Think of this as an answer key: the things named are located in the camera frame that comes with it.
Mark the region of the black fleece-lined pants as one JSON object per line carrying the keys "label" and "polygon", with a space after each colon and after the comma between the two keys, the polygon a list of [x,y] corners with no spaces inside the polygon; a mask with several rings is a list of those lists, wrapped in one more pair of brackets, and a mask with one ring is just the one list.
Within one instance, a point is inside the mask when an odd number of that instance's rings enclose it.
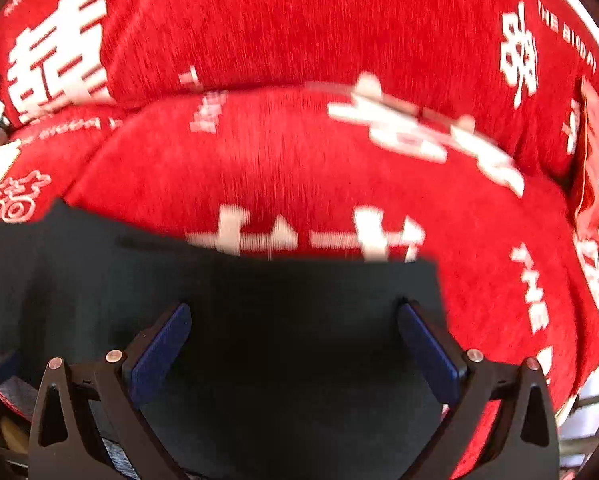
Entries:
{"label": "black fleece-lined pants", "polygon": [[56,203],[0,223],[0,354],[123,349],[172,304],[190,333],[144,416],[211,479],[396,479],[441,408],[397,328],[401,300],[444,320],[432,262],[232,257]]}

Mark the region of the red wedding quilt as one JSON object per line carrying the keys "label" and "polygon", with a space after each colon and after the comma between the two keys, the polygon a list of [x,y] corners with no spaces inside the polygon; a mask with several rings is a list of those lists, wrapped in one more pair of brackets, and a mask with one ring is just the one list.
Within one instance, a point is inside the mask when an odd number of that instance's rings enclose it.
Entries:
{"label": "red wedding quilt", "polygon": [[304,89],[68,110],[19,131],[0,223],[56,203],[232,257],[432,262],[463,344],[535,356],[558,419],[599,365],[574,186],[461,129],[388,125]]}

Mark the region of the red wedding pillow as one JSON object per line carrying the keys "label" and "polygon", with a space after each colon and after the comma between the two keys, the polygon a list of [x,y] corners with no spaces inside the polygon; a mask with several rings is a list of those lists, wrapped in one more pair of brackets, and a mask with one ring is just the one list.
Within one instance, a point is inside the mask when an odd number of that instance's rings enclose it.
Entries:
{"label": "red wedding pillow", "polygon": [[70,104],[138,108],[188,92],[363,72],[470,115],[520,166],[561,179],[573,102],[599,96],[599,29],[578,0],[8,0],[0,97],[15,126]]}

